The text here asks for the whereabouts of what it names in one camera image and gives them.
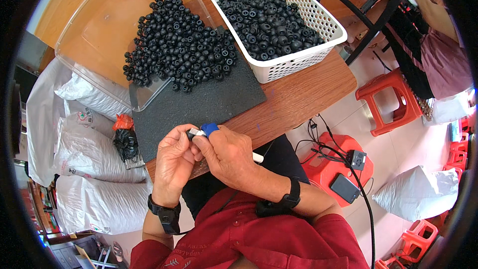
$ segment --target white plastic basket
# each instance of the white plastic basket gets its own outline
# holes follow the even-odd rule
[[[242,53],[260,83],[274,81],[319,63],[335,45],[347,40],[347,33],[343,26],[316,0],[287,0],[288,4],[296,3],[299,6],[299,12],[305,24],[318,31],[326,43],[270,61],[257,61],[247,53],[231,23],[218,6],[218,0],[211,1],[239,44]]]

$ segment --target black foam mat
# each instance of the black foam mat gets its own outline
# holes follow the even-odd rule
[[[224,81],[208,81],[191,93],[174,92],[172,82],[141,112],[133,112],[144,162],[156,157],[159,142],[177,125],[223,123],[266,101],[252,69],[242,54]]]

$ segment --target blue tool handle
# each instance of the blue tool handle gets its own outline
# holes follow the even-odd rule
[[[219,130],[218,128],[218,125],[215,124],[215,123],[210,123],[210,124],[203,124],[201,126],[201,130],[203,130],[206,135],[207,135],[207,138],[209,138],[209,135],[213,132],[213,131],[216,131],[216,130]]]

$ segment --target hand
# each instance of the hand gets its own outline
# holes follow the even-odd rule
[[[182,188],[193,170],[194,161],[203,158],[199,148],[190,143],[186,131],[192,124],[175,127],[158,145],[152,200],[155,204],[173,208],[179,202]]]
[[[252,159],[252,141],[250,137],[239,134],[225,126],[209,135],[195,136],[193,142],[199,147],[213,176],[227,186],[250,192],[255,182],[259,182],[259,165]]]

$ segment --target black power bank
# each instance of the black power bank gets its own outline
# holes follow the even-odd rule
[[[353,203],[360,194],[360,189],[341,173],[337,174],[330,188],[348,203]]]

